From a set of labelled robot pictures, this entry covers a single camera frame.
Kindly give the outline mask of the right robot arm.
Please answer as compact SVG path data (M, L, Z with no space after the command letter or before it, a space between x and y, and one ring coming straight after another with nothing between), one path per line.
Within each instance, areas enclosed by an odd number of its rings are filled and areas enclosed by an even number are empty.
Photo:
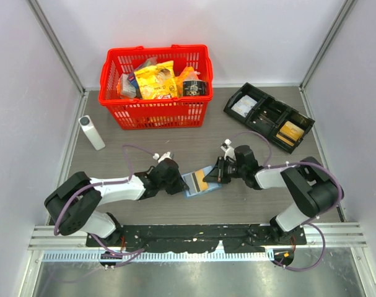
M213 169L203 178L207 183L227 184L242 179L254 190L288 189L293 203L269 222L268 238L284 244L304 223L329 211L344 197L338 180L313 157L283 165L259 165L248 145L232 148L224 145Z

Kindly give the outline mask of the gold credit card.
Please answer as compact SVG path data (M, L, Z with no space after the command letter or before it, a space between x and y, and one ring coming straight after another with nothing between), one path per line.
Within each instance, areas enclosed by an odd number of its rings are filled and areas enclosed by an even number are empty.
M203 181L205 172L203 169L190 173L187 180L193 185L196 192L203 192L209 189L209 184Z

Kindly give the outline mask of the blue card holder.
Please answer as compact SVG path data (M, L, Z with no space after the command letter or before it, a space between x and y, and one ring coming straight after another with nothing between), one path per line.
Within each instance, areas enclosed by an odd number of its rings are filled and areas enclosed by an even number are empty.
M184 196L186 199L192 199L196 196L207 194L216 191L222 187L219 183L209 183L203 181L204 177L211 172L213 166L207 166L190 173L182 175L183 181L188 185L188 190L185 190Z

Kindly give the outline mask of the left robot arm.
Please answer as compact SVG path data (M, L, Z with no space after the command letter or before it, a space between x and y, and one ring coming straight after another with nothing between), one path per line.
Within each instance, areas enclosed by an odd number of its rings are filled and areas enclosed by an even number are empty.
M105 246L116 246L123 228L111 213L97 211L99 206L148 199L160 191L174 195L187 190L179 166L166 157L147 171L126 178L96 179L77 172L45 199L44 206L55 223L55 236L83 231Z

